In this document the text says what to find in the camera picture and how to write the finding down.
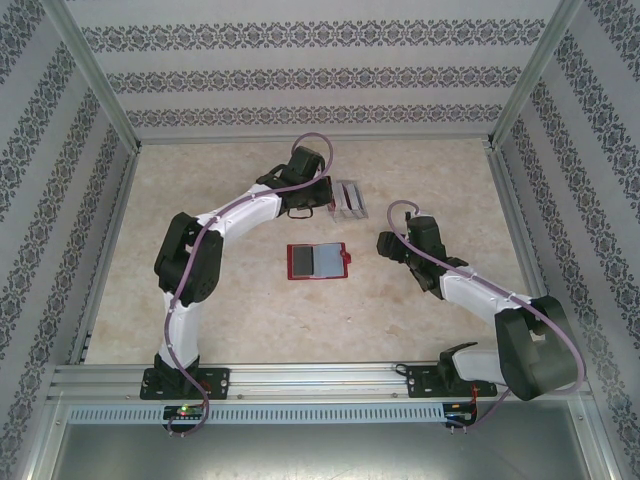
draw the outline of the beige floor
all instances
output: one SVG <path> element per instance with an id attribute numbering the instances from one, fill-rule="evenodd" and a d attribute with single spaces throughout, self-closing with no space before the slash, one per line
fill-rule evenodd
<path id="1" fill-rule="evenodd" d="M 312 148 L 325 152 L 321 143 Z M 145 146 L 120 231 L 87 363 L 150 363 L 162 336 L 153 263 L 171 218 L 210 211 L 289 159 L 289 144 Z M 263 224 L 224 252 L 204 309 L 206 363 L 436 359 L 493 330 L 462 308 L 424 294 L 407 267 L 376 253 L 388 204 L 416 201 L 435 215 L 450 255 L 523 291 L 513 247 L 479 140 L 338 142 L 332 176 L 357 180 L 370 218 Z M 395 217 L 402 224 L 403 210 Z M 349 278 L 289 281 L 288 243 L 346 242 Z"/>

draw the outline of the white arm segment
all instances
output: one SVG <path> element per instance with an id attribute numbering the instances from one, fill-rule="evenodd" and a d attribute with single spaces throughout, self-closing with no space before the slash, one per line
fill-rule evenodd
<path id="1" fill-rule="evenodd" d="M 477 275 L 472 267 L 458 267 L 458 269 Z M 484 285 L 451 271 L 440 277 L 440 289 L 446 301 L 466 308 L 492 327 L 496 313 L 507 308 L 518 308 L 512 300 L 497 295 Z M 514 294 L 513 296 L 524 302 L 531 302 L 531 297 L 526 295 Z M 454 353 L 453 363 L 462 380 L 484 380 L 505 384 L 500 371 L 500 358 L 495 349 L 468 347 Z"/>
<path id="2" fill-rule="evenodd" d="M 271 189 L 266 185 L 256 184 L 253 185 L 247 193 L 238 198 L 256 194 L 265 190 Z M 224 238 L 223 248 L 227 248 L 230 243 L 247 233 L 252 228 L 276 218 L 280 213 L 280 203 L 281 199 L 275 193 L 249 200 L 226 213 L 216 223 L 214 223 L 209 230 L 220 232 L 220 235 Z M 198 215 L 198 223 L 204 226 L 223 208 L 224 207 L 209 213 Z M 172 299 L 172 293 L 164 294 L 165 312 L 169 310 L 169 304 Z M 199 355 L 198 328 L 203 303 L 204 302 L 194 302 L 188 307 L 184 307 L 182 302 L 178 301 L 176 304 L 176 310 L 173 312 L 171 317 L 169 337 L 173 344 L 173 351 L 176 354 L 180 365 L 185 368 L 193 363 Z M 160 357 L 170 367 L 177 367 L 169 355 L 169 350 L 167 349 L 166 340 L 164 338 L 164 329 L 162 345 L 160 346 Z"/>

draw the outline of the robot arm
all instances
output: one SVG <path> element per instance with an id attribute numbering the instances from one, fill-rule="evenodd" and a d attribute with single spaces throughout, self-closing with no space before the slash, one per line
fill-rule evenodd
<path id="1" fill-rule="evenodd" d="M 257 179 L 256 183 L 241 197 L 257 193 L 260 193 L 260 196 L 226 212 L 205 233 L 169 325 L 172 349 L 180 364 L 187 371 L 198 368 L 197 337 L 202 304 L 218 284 L 223 250 L 261 223 L 273 220 L 285 213 L 289 214 L 293 209 L 312 210 L 315 207 L 328 204 L 331 201 L 329 177 L 324 177 L 313 185 L 300 190 L 273 194 L 263 193 L 282 187 L 301 185 L 314 178 L 318 170 L 323 170 L 324 167 L 322 156 L 305 147 L 296 148 L 287 165 L 279 165 Z M 166 310 L 170 308 L 174 293 L 184 274 L 196 237 L 203 226 L 223 210 L 224 207 L 221 207 L 196 217 L 179 213 L 171 221 L 154 265 L 154 271 L 159 277 L 160 288 L 164 292 Z M 169 383 L 189 388 L 188 383 L 184 382 L 184 377 L 179 373 L 169 355 L 164 339 L 160 351 L 156 355 L 154 368 Z"/>
<path id="2" fill-rule="evenodd" d="M 479 276 L 463 260 L 447 257 L 432 216 L 407 214 L 406 222 L 411 245 L 458 270 Z M 562 306 L 553 297 L 497 296 L 468 276 L 445 270 L 412 252 L 393 232 L 380 233 L 377 247 L 380 255 L 406 264 L 423 291 L 460 305 L 495 326 L 497 350 L 481 350 L 475 343 L 467 343 L 440 354 L 438 370 L 445 385 L 484 380 L 507 385 L 518 398 L 531 400 L 577 379 L 576 362 L 565 343 L 511 300 L 518 297 L 530 304 L 572 338 Z"/>

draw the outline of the patterned wallpaper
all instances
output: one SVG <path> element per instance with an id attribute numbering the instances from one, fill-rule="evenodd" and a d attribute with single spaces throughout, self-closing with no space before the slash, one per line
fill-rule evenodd
<path id="1" fill-rule="evenodd" d="M 557 0 L 68 5 L 149 140 L 488 134 Z"/>
<path id="2" fill-rule="evenodd" d="M 66 363 L 131 161 L 37 0 L 0 2 L 0 479 Z"/>
<path id="3" fill-rule="evenodd" d="M 640 478 L 638 32 L 633 2 L 586 1 L 503 145 L 623 478 Z"/>

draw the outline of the cable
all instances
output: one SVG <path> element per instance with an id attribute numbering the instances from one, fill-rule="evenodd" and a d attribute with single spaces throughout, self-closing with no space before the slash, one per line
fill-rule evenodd
<path id="1" fill-rule="evenodd" d="M 400 239 L 400 241 L 412 252 L 420 255 L 422 258 L 426 258 L 427 260 L 429 260 L 432 263 L 435 263 L 436 265 L 438 265 L 439 267 L 444 268 L 445 270 L 449 270 L 452 271 L 462 277 L 465 277 L 468 280 L 472 280 L 474 282 L 479 283 L 480 285 L 483 285 L 485 287 L 487 287 L 489 290 L 492 290 L 493 292 L 497 293 L 500 296 L 503 296 L 504 298 L 507 298 L 509 300 L 511 300 L 512 302 L 514 302 L 516 305 L 519 305 L 520 307 L 524 308 L 525 310 L 528 310 L 529 312 L 531 312 L 533 315 L 535 315 L 537 318 L 539 318 L 542 322 L 544 322 L 551 330 L 553 330 L 553 332 L 558 335 L 558 337 L 560 337 L 560 339 L 565 343 L 565 345 L 567 345 L 567 348 L 569 348 L 569 351 L 571 352 L 571 354 L 573 355 L 573 358 L 576 361 L 576 366 L 578 368 L 578 378 L 576 379 L 575 383 L 570 386 L 567 387 L 565 389 L 562 390 L 555 390 L 553 393 L 558 394 L 558 395 L 568 395 L 570 393 L 574 393 L 576 391 L 578 391 L 580 389 L 580 387 L 582 386 L 582 383 L 584 382 L 584 361 L 582 360 L 582 356 L 580 355 L 580 352 L 578 351 L 578 348 L 574 345 L 574 343 L 571 341 L 571 339 L 567 336 L 566 333 L 564 333 L 562 331 L 562 329 L 560 327 L 558 327 L 549 317 L 547 317 L 546 315 L 544 315 L 542 312 L 538 311 L 536 308 L 532 307 L 531 305 L 529 305 L 528 303 L 520 300 L 518 297 L 514 296 L 512 293 L 507 292 L 506 290 L 503 290 L 502 288 L 500 288 L 499 286 L 495 285 L 494 283 L 490 282 L 489 280 L 486 280 L 478 275 L 473 275 L 470 274 L 464 270 L 460 270 L 458 268 L 452 267 L 451 265 L 438 260 L 435 257 L 432 257 L 431 255 L 429 255 L 428 253 L 423 252 L 422 250 L 417 249 L 416 247 L 414 247 L 413 245 L 411 245 L 411 243 L 406 240 L 404 238 L 404 236 L 400 233 L 400 231 L 398 230 L 398 228 L 395 226 L 395 224 L 393 223 L 393 219 L 391 218 L 391 212 L 393 210 L 393 207 L 395 207 L 396 205 L 408 205 L 410 207 L 413 207 L 413 209 L 415 210 L 415 214 L 419 214 L 420 213 L 420 207 L 414 203 L 414 202 L 410 202 L 408 200 L 396 200 L 395 202 L 391 203 L 391 205 L 389 205 L 389 208 L 387 209 L 387 221 L 389 222 L 389 226 L 391 227 L 391 230 L 393 231 L 393 233 L 396 234 L 396 236 Z M 481 425 L 482 423 L 485 422 L 485 420 L 489 417 L 491 417 L 496 409 L 502 404 L 502 402 L 504 401 L 505 398 L 507 398 L 507 396 L 509 395 L 509 393 L 511 393 L 511 390 L 507 389 L 502 396 L 498 399 L 498 401 L 496 403 L 493 404 L 493 406 L 489 409 L 489 411 L 487 413 L 485 413 L 476 423 L 473 424 L 472 427 L 476 427 L 478 425 Z"/>
<path id="2" fill-rule="evenodd" d="M 185 285 L 187 283 L 187 280 L 189 278 L 189 273 L 191 273 L 191 269 L 193 268 L 193 262 L 194 262 L 194 260 L 196 258 L 196 252 L 198 251 L 198 248 L 200 248 L 200 243 L 202 242 L 202 238 L 207 233 L 209 228 L 213 224 L 218 222 L 227 212 L 233 210 L 237 206 L 242 205 L 245 202 L 253 201 L 256 198 L 263 197 L 263 196 L 266 196 L 266 195 L 272 195 L 274 193 L 293 192 L 294 190 L 301 190 L 303 188 L 307 188 L 308 186 L 313 185 L 314 183 L 316 183 L 321 178 L 323 178 L 323 177 L 325 177 L 327 175 L 327 173 L 329 172 L 329 169 L 331 168 L 331 164 L 333 163 L 333 144 L 331 143 L 329 138 L 326 137 L 325 135 L 323 135 L 321 133 L 317 133 L 317 132 L 308 132 L 308 133 L 305 133 L 304 135 L 300 135 L 296 139 L 296 141 L 293 142 L 293 146 L 291 147 L 291 153 L 293 154 L 293 152 L 296 149 L 296 147 L 298 146 L 298 144 L 303 139 L 308 138 L 308 137 L 321 138 L 322 140 L 324 140 L 324 142 L 329 147 L 329 160 L 327 161 L 327 166 L 325 167 L 325 169 L 322 170 L 322 172 L 320 172 L 320 175 L 312 178 L 308 182 L 301 183 L 300 185 L 294 185 L 292 187 L 276 188 L 275 190 L 264 190 L 262 192 L 258 192 L 258 193 L 253 194 L 253 195 L 247 195 L 245 197 L 239 198 L 238 200 L 230 203 L 225 208 L 220 210 L 216 215 L 211 217 L 211 219 L 206 224 L 204 224 L 204 226 L 200 230 L 200 233 L 198 233 L 198 236 L 196 237 L 195 242 L 193 243 L 193 247 L 191 249 L 191 255 L 189 256 L 189 260 L 187 261 L 187 266 L 184 269 L 184 273 L 182 274 L 182 278 L 180 279 L 180 283 L 178 284 L 178 288 L 176 289 L 176 291 L 175 291 L 175 293 L 173 295 L 173 298 L 171 299 L 171 302 L 169 303 L 169 310 L 167 311 L 167 315 L 166 315 L 165 320 L 164 320 L 164 339 L 165 339 L 165 342 L 167 343 L 167 351 L 169 352 L 169 356 L 171 357 L 171 360 L 173 360 L 173 363 L 175 363 L 175 365 L 178 368 L 178 370 L 180 371 L 180 373 L 189 381 L 189 383 L 191 383 L 191 385 L 193 385 L 202 394 L 203 406 L 204 406 L 204 409 L 205 409 L 205 412 L 202 415 L 202 418 L 200 419 L 200 422 L 198 424 L 196 424 L 190 430 L 188 430 L 186 432 L 181 432 L 180 433 L 181 437 L 186 437 L 187 435 L 191 435 L 191 434 L 197 432 L 200 428 L 202 428 L 202 426 L 205 424 L 205 422 L 209 418 L 209 396 L 207 395 L 206 390 L 180 364 L 180 362 L 178 361 L 178 357 L 176 356 L 175 352 L 173 351 L 173 345 L 171 344 L 171 338 L 169 337 L 169 326 L 171 325 L 171 317 L 173 316 L 173 312 L 176 309 L 176 305 L 178 304 L 178 301 L 180 300 L 180 295 L 182 295 L 182 291 L 184 290 L 184 287 L 185 287 Z M 167 430 L 169 431 L 169 435 L 173 435 L 174 433 L 177 433 L 177 432 L 174 432 L 173 430 L 171 430 L 171 424 L 173 423 L 174 419 L 175 419 L 175 417 L 169 419 L 169 422 L 167 423 Z"/>

